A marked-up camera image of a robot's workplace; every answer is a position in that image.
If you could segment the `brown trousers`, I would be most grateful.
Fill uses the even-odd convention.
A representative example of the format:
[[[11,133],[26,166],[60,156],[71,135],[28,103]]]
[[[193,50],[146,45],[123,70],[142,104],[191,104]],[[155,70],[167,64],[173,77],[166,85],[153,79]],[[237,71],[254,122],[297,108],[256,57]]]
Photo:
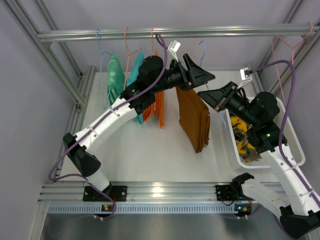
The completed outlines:
[[[211,119],[209,108],[193,90],[183,91],[176,87],[179,106],[179,124],[196,153],[209,144]]]

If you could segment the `blue hanger with brown trousers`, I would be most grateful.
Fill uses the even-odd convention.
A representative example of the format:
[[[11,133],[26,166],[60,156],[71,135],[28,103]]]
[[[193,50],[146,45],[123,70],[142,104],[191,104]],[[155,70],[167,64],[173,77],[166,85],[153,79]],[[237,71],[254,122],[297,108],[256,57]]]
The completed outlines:
[[[199,42],[199,45],[203,45],[203,51],[202,51],[202,55],[201,55],[200,62],[199,62],[199,66],[202,67],[203,66],[203,61],[204,61],[204,58],[205,58],[205,54],[206,54],[206,51],[207,51],[206,41],[205,40],[201,40]],[[208,116],[222,131],[225,131],[227,129],[227,122],[226,122],[226,120],[223,117],[221,112],[217,112],[217,114],[220,116],[220,121],[217,120],[217,118],[214,117],[213,115],[211,115],[210,113],[208,114]]]

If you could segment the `camouflage yellow trousers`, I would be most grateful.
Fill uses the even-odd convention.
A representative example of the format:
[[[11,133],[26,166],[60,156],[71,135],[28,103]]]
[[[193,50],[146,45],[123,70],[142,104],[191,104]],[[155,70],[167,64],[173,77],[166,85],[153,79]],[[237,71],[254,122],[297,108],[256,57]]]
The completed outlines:
[[[247,123],[237,116],[230,116],[232,131],[238,154],[247,163],[257,161],[260,155],[249,143],[247,131],[251,128]]]

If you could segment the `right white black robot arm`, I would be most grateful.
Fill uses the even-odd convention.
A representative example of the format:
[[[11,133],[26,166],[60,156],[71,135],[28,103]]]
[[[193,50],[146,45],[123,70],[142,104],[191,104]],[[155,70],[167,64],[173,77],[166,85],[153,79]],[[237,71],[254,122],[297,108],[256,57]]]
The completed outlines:
[[[228,110],[249,125],[247,140],[275,174],[286,199],[249,173],[232,179],[233,199],[255,200],[279,219],[290,237],[299,239],[320,226],[320,196],[297,165],[284,136],[288,115],[284,114],[281,126],[277,126],[274,119],[280,108],[272,93],[262,91],[253,100],[248,100],[244,90],[237,87],[231,81],[220,89],[197,94],[217,112]]]

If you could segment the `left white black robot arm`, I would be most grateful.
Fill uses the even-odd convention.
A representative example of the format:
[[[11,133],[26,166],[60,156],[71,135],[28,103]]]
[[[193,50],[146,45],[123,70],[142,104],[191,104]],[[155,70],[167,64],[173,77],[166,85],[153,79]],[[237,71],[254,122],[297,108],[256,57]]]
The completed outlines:
[[[151,55],[142,61],[136,81],[116,98],[114,103],[83,130],[63,137],[65,152],[74,166],[97,192],[109,195],[112,184],[101,170],[95,152],[116,130],[143,113],[156,101],[156,93],[179,87],[189,91],[214,80],[214,74],[195,64],[189,55],[183,55],[186,67],[173,59],[166,69],[166,59]]]

